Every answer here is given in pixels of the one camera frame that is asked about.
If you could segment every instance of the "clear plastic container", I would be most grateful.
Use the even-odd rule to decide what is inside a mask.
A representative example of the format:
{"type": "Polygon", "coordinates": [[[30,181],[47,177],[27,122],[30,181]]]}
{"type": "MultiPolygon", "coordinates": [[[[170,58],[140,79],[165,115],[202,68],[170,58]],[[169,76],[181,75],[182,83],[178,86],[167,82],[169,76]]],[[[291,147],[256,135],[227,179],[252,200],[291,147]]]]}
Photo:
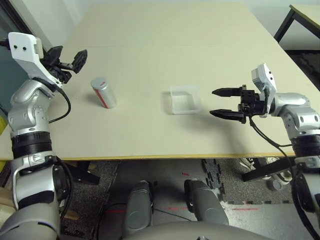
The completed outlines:
{"type": "Polygon", "coordinates": [[[172,113],[196,114],[201,111],[201,101],[195,86],[171,86],[172,113]]]}

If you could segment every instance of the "cylindrical can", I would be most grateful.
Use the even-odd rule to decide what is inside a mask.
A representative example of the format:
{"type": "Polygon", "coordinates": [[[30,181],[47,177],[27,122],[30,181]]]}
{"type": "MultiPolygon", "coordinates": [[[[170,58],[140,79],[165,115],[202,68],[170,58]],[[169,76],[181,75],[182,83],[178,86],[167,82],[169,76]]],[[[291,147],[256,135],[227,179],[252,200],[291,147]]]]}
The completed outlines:
{"type": "Polygon", "coordinates": [[[112,109],[117,105],[115,95],[107,79],[102,76],[97,77],[91,81],[91,86],[106,109],[112,109]]]}

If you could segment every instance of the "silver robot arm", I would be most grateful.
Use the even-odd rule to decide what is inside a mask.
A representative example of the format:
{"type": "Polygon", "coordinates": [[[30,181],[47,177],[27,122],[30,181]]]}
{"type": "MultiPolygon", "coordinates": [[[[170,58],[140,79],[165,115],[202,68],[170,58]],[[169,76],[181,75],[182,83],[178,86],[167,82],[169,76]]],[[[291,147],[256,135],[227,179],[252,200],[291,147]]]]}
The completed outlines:
{"type": "Polygon", "coordinates": [[[247,90],[246,85],[214,90],[212,93],[221,97],[239,96],[241,102],[238,111],[218,109],[210,113],[243,124],[248,117],[252,127],[253,116],[282,118],[296,156],[292,166],[293,201],[303,224],[310,228],[314,239],[319,239],[302,209],[315,213],[320,224],[320,116],[311,108],[307,97],[298,93],[277,93],[275,78],[265,63],[254,69],[251,75],[260,93],[247,90]]]}
{"type": "Polygon", "coordinates": [[[66,165],[52,150],[48,108],[54,92],[78,73],[87,59],[79,52],[72,64],[61,63],[62,46],[43,57],[41,41],[33,35],[10,32],[12,58],[28,79],[11,98],[8,113],[14,159],[10,162],[13,202],[17,211],[0,230],[0,239],[52,239],[60,235],[59,207],[69,194],[66,165]]]}

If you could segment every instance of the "black table leg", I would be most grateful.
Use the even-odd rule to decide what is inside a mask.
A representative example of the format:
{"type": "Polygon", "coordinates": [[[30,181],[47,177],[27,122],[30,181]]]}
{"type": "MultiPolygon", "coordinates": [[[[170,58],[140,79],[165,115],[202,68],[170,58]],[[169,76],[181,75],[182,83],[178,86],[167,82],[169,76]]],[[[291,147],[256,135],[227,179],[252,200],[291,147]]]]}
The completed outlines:
{"type": "Polygon", "coordinates": [[[72,166],[69,164],[67,164],[67,166],[75,181],[84,184],[98,185],[100,177],[88,172],[89,164],[89,161],[78,161],[77,166],[72,166]]]}
{"type": "Polygon", "coordinates": [[[320,38],[320,29],[316,26],[314,26],[311,22],[303,18],[300,14],[296,13],[294,10],[290,9],[289,13],[283,20],[281,26],[279,27],[278,31],[274,35],[274,39],[279,43],[283,36],[285,35],[286,31],[292,24],[292,22],[296,20],[298,23],[300,23],[302,26],[304,26],[306,29],[308,29],[310,32],[312,32],[314,35],[316,35],[318,38],[320,38]]]}
{"type": "Polygon", "coordinates": [[[274,39],[279,43],[280,40],[282,39],[282,37],[285,35],[286,31],[288,30],[288,28],[290,27],[290,25],[292,24],[292,22],[294,21],[294,16],[295,11],[293,11],[292,9],[290,9],[289,13],[287,14],[287,16],[285,17],[285,19],[283,20],[281,26],[279,27],[278,31],[276,32],[276,34],[274,35],[274,39]]]}
{"type": "MultiPolygon", "coordinates": [[[[295,158],[289,157],[292,166],[295,165],[295,158]]],[[[286,171],[290,167],[290,163],[286,158],[280,158],[278,161],[272,162],[265,166],[261,166],[255,170],[242,174],[244,182],[264,178],[266,175],[277,174],[286,171]]]]}

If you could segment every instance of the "desk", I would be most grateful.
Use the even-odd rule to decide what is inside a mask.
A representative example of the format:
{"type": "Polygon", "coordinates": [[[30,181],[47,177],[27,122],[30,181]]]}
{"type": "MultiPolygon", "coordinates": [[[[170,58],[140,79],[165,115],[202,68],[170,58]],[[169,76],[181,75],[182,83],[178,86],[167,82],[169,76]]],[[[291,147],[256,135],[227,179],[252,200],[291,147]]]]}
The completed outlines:
{"type": "Polygon", "coordinates": [[[293,4],[290,8],[274,39],[280,42],[294,20],[320,38],[320,5],[293,4]]]}
{"type": "MultiPolygon", "coordinates": [[[[212,90],[247,84],[267,63],[279,92],[299,92],[320,112],[320,92],[263,28],[236,2],[126,3],[92,8],[65,45],[61,61],[87,49],[87,63],[65,85],[72,110],[50,124],[52,147],[65,160],[233,158],[281,156],[249,124],[209,114],[236,110],[239,97],[212,90]],[[118,100],[99,103],[92,79],[110,80],[118,100]],[[202,111],[170,114],[170,86],[198,87],[202,111]]],[[[49,118],[67,109],[58,94],[49,118]]],[[[281,118],[256,117],[271,139],[289,143],[281,118]]],[[[286,148],[289,155],[293,150],[286,148]]],[[[0,137],[0,159],[12,158],[9,129],[0,137]]]]}

